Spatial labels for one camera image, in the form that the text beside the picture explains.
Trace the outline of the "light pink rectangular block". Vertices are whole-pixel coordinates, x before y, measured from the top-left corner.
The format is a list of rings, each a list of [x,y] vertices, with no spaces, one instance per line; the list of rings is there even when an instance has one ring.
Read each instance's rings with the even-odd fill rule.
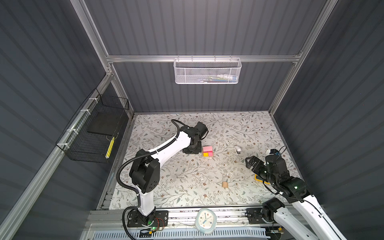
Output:
[[[203,147],[203,152],[204,152],[204,153],[210,153],[210,152],[213,152],[213,147],[212,147],[212,146],[204,146],[204,147]]]

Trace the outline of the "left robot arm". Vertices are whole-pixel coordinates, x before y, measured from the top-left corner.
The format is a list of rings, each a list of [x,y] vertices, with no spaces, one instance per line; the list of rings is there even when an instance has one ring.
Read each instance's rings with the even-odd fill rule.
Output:
[[[194,127],[172,120],[177,132],[163,144],[149,150],[139,150],[130,169],[129,176],[134,187],[139,191],[139,212],[148,217],[155,211],[153,190],[160,181],[163,165],[178,152],[187,155],[202,152],[202,140],[208,134],[205,124],[198,122]]]

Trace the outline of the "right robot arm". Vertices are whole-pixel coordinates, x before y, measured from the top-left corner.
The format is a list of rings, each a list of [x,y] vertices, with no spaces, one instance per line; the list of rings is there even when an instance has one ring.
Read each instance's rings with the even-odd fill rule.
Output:
[[[259,177],[268,191],[285,198],[309,224],[306,227],[273,197],[262,204],[260,216],[265,223],[279,224],[297,240],[344,240],[345,236],[328,217],[307,184],[290,175],[283,154],[272,149],[265,160],[251,156],[245,159],[246,168]]]

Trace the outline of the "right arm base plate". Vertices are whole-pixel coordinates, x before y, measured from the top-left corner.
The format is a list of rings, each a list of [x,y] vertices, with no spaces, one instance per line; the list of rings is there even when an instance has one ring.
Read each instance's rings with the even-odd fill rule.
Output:
[[[263,218],[263,208],[247,208],[245,217],[251,225],[266,223]]]

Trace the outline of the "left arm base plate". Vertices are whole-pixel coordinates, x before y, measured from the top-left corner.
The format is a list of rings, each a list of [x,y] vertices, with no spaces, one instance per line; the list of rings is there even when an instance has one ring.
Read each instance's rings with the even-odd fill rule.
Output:
[[[131,210],[127,216],[127,227],[166,227],[169,211],[154,210],[148,216],[142,215],[137,209]]]

